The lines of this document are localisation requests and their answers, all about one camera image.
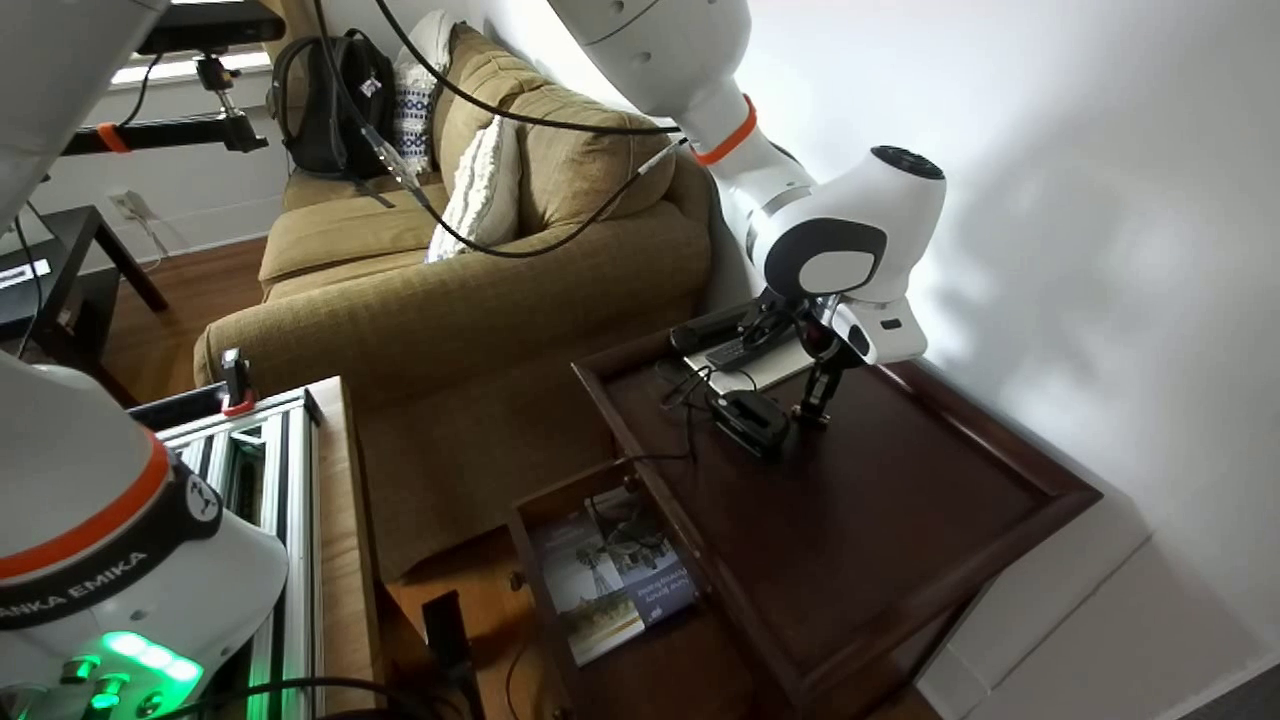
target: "black object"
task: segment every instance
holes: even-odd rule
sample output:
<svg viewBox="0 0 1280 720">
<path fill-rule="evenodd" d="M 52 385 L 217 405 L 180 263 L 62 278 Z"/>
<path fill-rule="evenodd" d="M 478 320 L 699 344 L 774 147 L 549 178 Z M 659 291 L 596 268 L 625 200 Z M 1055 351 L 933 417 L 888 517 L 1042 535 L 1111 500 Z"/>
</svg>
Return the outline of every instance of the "black object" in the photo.
<svg viewBox="0 0 1280 720">
<path fill-rule="evenodd" d="M 242 347 L 223 347 L 217 376 L 219 376 L 219 414 L 235 414 L 254 405 L 249 362 Z"/>
<path fill-rule="evenodd" d="M 71 366 L 102 382 L 130 410 L 132 393 L 102 366 L 118 308 L 118 278 L 126 278 L 152 311 L 170 311 L 170 302 L 91 206 L 47 214 L 44 226 L 52 240 L 32 244 L 32 256 L 47 260 L 47 278 L 39 278 L 39 306 L 37 283 L 0 291 L 0 347 L 27 336 L 27 362 Z M 80 278 L 88 249 L 109 252 L 113 263 Z M 0 256 L 0 268 L 23 260 L 23 252 L 14 252 Z"/>
<path fill-rule="evenodd" d="M 834 395 L 839 387 L 839 376 L 848 367 L 866 367 L 866 362 L 820 320 L 801 320 L 801 344 L 812 356 L 812 367 L 803 376 L 803 393 L 798 399 L 798 423 L 801 428 L 827 428 L 834 423 Z"/>
<path fill-rule="evenodd" d="M 188 125 L 130 125 L 130 129 L 113 129 L 113 138 L 126 152 L 176 147 L 176 144 L 223 144 L 233 152 L 255 152 L 269 144 L 254 134 L 249 117 L 188 121 Z M 109 144 L 105 134 L 75 134 L 66 157 L 122 152 L 118 144 Z"/>
<path fill-rule="evenodd" d="M 309 95 L 299 101 L 294 73 L 309 73 Z M 296 168 L 340 182 L 385 178 L 385 165 L 376 159 L 359 129 L 368 125 L 380 138 L 394 138 L 394 59 L 355 30 L 325 41 L 294 41 L 274 73 L 274 111 Z"/>
<path fill-rule="evenodd" d="M 686 320 L 667 332 L 674 351 L 692 356 L 714 344 L 724 344 L 738 336 L 738 320 L 749 311 L 749 306 L 729 306 L 710 315 Z"/>
<path fill-rule="evenodd" d="M 130 417 L 140 419 L 152 431 L 165 431 L 165 428 L 176 428 L 176 423 L 188 423 L 188 419 L 199 419 L 199 417 L 217 417 L 219 414 L 219 395 L 223 395 L 219 385 L 203 385 L 203 387 L 192 387 L 192 393 L 180 393 L 180 395 L 136 405 L 136 410 L 130 410 Z"/>
<path fill-rule="evenodd" d="M 761 461 L 790 447 L 794 417 L 761 393 L 729 393 L 714 399 L 718 428 Z"/>
<path fill-rule="evenodd" d="M 443 593 L 426 604 L 426 628 L 428 628 L 428 652 L 443 681 L 466 692 L 473 720 L 486 720 L 478 665 L 473 665 L 473 641 L 466 628 L 466 609 L 455 593 Z"/>
<path fill-rule="evenodd" d="M 229 48 L 283 38 L 283 22 L 260 0 L 170 4 L 136 54 Z"/>
</svg>

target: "wooden side table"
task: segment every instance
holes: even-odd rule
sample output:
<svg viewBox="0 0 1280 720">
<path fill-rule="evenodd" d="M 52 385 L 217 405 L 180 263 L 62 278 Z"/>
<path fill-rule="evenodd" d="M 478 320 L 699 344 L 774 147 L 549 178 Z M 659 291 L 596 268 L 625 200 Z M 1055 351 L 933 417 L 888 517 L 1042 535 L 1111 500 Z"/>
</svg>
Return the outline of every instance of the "wooden side table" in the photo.
<svg viewBox="0 0 1280 720">
<path fill-rule="evenodd" d="M 554 649 L 587 718 L 652 718 L 634 702 L 667 696 L 682 652 L 706 655 L 687 687 L 710 718 L 862 718 L 914 681 L 1002 568 L 1098 500 L 917 366 L 848 374 L 834 428 L 779 461 L 753 461 L 706 410 L 674 399 L 686 367 L 664 336 L 578 374 L 706 585 L 687 623 L 706 641 L 641 635 L 600 669 Z M 801 382 L 774 387 L 785 410 L 798 395 Z M 596 483 L 610 477 L 518 510 L 532 579 L 532 526 Z"/>
<path fill-rule="evenodd" d="M 170 302 L 91 206 L 47 214 L 44 226 L 52 240 L 37 244 L 32 256 L 47 260 L 47 278 L 0 291 L 0 336 L 27 336 L 47 362 L 95 376 L 122 405 L 132 405 L 130 387 L 95 362 L 118 308 L 118 278 L 126 278 L 152 311 L 165 311 Z M 113 260 L 109 271 L 80 278 L 88 244 L 105 249 Z"/>
</svg>

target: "black cable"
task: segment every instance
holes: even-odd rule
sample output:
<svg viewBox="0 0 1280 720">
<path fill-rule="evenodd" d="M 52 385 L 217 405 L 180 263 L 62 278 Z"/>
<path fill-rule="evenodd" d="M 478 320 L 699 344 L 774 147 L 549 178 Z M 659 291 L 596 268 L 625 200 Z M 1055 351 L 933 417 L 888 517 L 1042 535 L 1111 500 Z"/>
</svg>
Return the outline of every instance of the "black cable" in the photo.
<svg viewBox="0 0 1280 720">
<path fill-rule="evenodd" d="M 245 692 L 233 692 L 233 696 L 210 696 L 210 702 L 195 702 L 188 709 L 176 709 L 176 713 L 165 713 L 158 720 L 180 720 L 180 718 L 203 718 L 203 713 L 217 713 L 217 709 L 229 709 L 229 706 L 245 706 L 254 696 L 269 696 L 269 692 L 309 692 L 309 687 L 359 687 L 359 692 L 373 692 L 373 696 L 385 696 L 394 702 L 394 709 L 402 706 L 402 713 L 416 718 L 416 720 L 435 720 L 435 713 L 421 709 L 412 696 L 387 687 L 387 684 L 376 684 L 376 681 L 354 681 L 354 675 L 294 675 L 294 681 L 276 681 L 276 684 L 254 684 Z"/>
<path fill-rule="evenodd" d="M 544 129 L 565 129 L 565 134 L 600 134 L 600 138 L 674 138 L 682 134 L 677 125 L 652 125 L 652 129 L 616 129 L 616 125 L 578 125 L 578 121 L 549 121 L 549 117 L 524 117 L 524 111 L 507 111 L 507 110 L 495 110 L 480 95 L 473 95 L 468 87 L 453 83 L 416 45 L 412 38 L 403 33 L 403 24 L 397 22 L 397 14 L 387 7 L 387 0 L 376 0 L 376 7 L 385 14 L 387 30 L 402 38 L 402 45 L 407 48 L 407 56 L 428 73 L 435 75 L 439 87 L 450 87 L 453 95 L 494 111 L 494 117 L 507 117 L 507 121 L 522 121 L 522 125 L 544 125 Z"/>
<path fill-rule="evenodd" d="M 132 111 L 118 129 L 130 129 L 136 121 L 136 111 L 148 106 L 152 73 L 161 59 L 165 59 L 165 54 L 158 54 L 152 63 L 144 70 L 144 83 L 136 87 Z"/>
<path fill-rule="evenodd" d="M 355 110 L 355 101 L 349 95 L 349 83 L 343 83 L 343 73 L 338 70 L 331 54 L 328 54 L 328 30 L 325 30 L 325 0 L 311 0 L 318 7 L 318 24 L 320 24 L 320 54 L 325 54 L 325 63 L 328 63 L 328 75 L 338 83 L 338 95 L 343 106 L 343 111 L 359 125 L 359 138 L 373 144 L 373 152 L 380 159 L 387 159 L 387 152 L 397 152 L 385 138 L 376 138 L 376 129 L 366 121 L 366 111 Z M 403 30 L 397 24 L 397 18 L 385 7 L 387 24 L 397 30 L 397 38 L 407 45 L 407 54 L 426 63 L 426 56 L 412 48 L 412 41 L 403 38 Z M 507 117 L 507 121 L 524 121 L 524 125 L 544 125 L 538 117 L 518 117 L 518 111 L 504 111 L 504 110 L 494 110 L 495 117 Z M 494 256 L 494 260 L 532 260 L 532 256 L 554 256 L 559 252 L 565 244 L 572 244 L 578 238 L 584 238 L 605 214 L 611 214 L 611 206 L 659 159 L 667 157 L 674 147 L 682 144 L 667 144 L 659 147 L 652 159 L 646 159 L 587 220 L 582 220 L 572 233 L 565 233 L 558 244 L 544 244 L 544 249 L 530 249 L 530 252 L 504 252 L 504 249 L 489 249 L 489 244 L 478 244 L 473 238 L 466 238 L 459 228 L 453 228 L 443 220 L 443 214 L 428 200 L 428 192 L 416 184 L 416 182 L 402 182 L 402 174 L 394 174 L 403 192 L 435 220 L 435 228 L 443 228 L 453 240 L 459 240 L 468 252 L 480 252 L 480 256 Z"/>
</svg>

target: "couch armrest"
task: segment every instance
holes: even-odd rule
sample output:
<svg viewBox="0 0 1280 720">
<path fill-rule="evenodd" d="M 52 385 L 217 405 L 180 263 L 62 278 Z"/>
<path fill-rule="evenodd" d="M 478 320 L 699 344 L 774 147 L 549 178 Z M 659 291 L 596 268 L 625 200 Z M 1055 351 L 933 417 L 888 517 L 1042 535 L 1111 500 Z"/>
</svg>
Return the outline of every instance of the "couch armrest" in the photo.
<svg viewBox="0 0 1280 720">
<path fill-rule="evenodd" d="M 544 249 L 549 228 L 507 249 Z M 260 393 L 343 376 L 366 405 L 450 387 L 524 356 L 692 311 L 714 271 L 710 228 L 677 206 L 591 226 L 538 260 L 455 256 L 233 311 L 195 341 L 195 382 L 242 347 Z"/>
</svg>

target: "orange stripe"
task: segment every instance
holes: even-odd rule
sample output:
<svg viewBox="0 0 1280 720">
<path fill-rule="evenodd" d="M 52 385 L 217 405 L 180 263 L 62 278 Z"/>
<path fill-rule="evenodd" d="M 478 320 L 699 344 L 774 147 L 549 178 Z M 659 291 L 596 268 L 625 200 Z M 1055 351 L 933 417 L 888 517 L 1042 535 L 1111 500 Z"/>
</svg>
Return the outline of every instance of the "orange stripe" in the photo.
<svg viewBox="0 0 1280 720">
<path fill-rule="evenodd" d="M 44 541 L 44 546 L 23 547 L 17 555 L 0 555 L 0 579 L 17 579 L 27 574 L 44 574 L 52 566 L 66 566 L 66 561 L 80 555 L 83 547 L 109 541 L 136 513 L 144 513 L 170 481 L 170 447 L 152 431 L 148 431 L 148 443 L 152 443 L 148 464 L 109 510 L 102 510 L 95 517 L 88 517 L 83 526 L 69 529 L 55 541 Z"/>
<path fill-rule="evenodd" d="M 95 139 L 105 139 L 109 152 L 130 152 L 126 138 L 118 134 L 118 125 L 91 129 Z"/>
<path fill-rule="evenodd" d="M 242 405 L 229 405 L 223 417 L 254 417 L 255 395 L 249 393 Z"/>
<path fill-rule="evenodd" d="M 729 134 L 718 147 L 692 157 L 699 168 L 719 165 L 724 157 L 734 157 L 734 152 L 758 134 L 758 106 L 753 106 L 753 95 L 746 95 L 746 106 L 749 106 L 746 125 L 738 125 L 738 134 Z"/>
</svg>

